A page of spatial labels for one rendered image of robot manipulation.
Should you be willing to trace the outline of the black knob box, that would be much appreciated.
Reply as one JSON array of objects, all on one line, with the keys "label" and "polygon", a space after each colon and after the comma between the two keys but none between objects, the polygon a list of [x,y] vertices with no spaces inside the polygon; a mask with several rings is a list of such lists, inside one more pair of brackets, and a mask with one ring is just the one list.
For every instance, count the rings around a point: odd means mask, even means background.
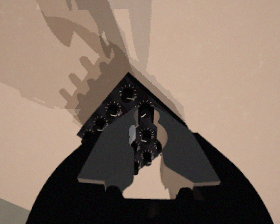
[{"label": "black knob box", "polygon": [[77,133],[83,143],[94,132],[101,131],[136,106],[141,107],[141,112],[140,123],[136,125],[136,139],[131,144],[134,149],[134,175],[138,175],[144,166],[150,166],[152,160],[162,153],[157,127],[151,120],[151,107],[158,107],[185,127],[187,125],[133,75],[127,73],[123,77]]}]

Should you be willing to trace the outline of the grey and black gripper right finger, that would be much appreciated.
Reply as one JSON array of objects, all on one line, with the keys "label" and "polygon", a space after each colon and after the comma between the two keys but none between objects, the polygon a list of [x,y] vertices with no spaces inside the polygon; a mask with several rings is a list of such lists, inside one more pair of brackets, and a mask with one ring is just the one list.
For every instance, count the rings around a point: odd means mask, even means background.
[{"label": "grey and black gripper right finger", "polygon": [[189,187],[194,199],[219,205],[248,224],[274,224],[246,176],[198,132],[155,106],[151,120],[162,145],[160,177],[170,199]]}]

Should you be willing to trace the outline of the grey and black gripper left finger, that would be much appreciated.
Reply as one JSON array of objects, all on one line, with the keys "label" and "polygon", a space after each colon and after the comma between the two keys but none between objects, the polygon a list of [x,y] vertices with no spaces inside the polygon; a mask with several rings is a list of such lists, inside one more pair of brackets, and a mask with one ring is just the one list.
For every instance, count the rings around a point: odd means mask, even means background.
[{"label": "grey and black gripper left finger", "polygon": [[50,224],[70,208],[105,197],[108,186],[122,195],[134,181],[136,106],[116,121],[96,131],[53,171],[40,190],[26,224]]}]

